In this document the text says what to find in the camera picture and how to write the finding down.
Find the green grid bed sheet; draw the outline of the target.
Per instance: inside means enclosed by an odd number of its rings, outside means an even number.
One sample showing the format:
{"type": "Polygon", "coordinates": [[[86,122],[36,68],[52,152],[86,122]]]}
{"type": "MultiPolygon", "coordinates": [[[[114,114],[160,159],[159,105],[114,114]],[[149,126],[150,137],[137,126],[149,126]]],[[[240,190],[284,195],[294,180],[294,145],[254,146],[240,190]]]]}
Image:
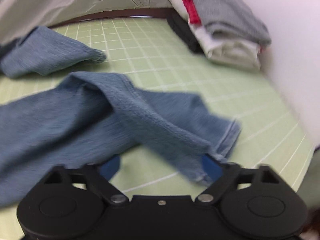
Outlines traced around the green grid bed sheet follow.
{"type": "Polygon", "coordinates": [[[137,87],[199,94],[216,115],[236,119],[241,134],[230,161],[270,165],[297,190],[314,146],[298,118],[260,72],[217,66],[193,54],[166,20],[120,18],[58,27],[62,35],[102,50],[101,64],[81,63],[47,76],[1,76],[1,103],[56,87],[70,72],[123,73],[137,87]]]}

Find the folded black garment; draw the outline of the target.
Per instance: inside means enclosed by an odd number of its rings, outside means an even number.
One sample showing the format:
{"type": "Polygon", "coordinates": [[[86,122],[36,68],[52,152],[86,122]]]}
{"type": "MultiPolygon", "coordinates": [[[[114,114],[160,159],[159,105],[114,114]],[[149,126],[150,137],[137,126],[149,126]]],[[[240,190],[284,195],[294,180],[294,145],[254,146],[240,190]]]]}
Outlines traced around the folded black garment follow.
{"type": "Polygon", "coordinates": [[[167,17],[167,23],[172,31],[185,43],[188,49],[195,54],[204,54],[195,35],[191,32],[188,22],[173,12],[167,17]]]}

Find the folded grey garment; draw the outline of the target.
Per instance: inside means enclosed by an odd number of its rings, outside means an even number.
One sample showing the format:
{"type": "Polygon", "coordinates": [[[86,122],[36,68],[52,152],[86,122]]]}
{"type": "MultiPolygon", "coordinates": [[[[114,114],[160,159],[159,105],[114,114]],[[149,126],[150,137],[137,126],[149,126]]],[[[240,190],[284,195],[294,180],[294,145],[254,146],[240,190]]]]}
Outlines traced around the folded grey garment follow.
{"type": "Polygon", "coordinates": [[[193,0],[202,25],[209,33],[238,36],[261,46],[271,44],[267,26],[243,0],[193,0]]]}

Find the blue denim jeans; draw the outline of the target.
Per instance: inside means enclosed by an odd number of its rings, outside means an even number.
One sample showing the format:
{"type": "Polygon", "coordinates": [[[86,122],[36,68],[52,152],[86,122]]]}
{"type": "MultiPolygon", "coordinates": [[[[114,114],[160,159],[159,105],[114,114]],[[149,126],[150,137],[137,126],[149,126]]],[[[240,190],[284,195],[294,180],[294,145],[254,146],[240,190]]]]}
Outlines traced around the blue denim jeans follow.
{"type": "Polygon", "coordinates": [[[19,202],[53,166],[101,164],[138,144],[210,184],[202,157],[225,163],[240,132],[196,94],[141,90],[123,74],[73,72],[51,90],[1,106],[1,206],[19,202]]]}

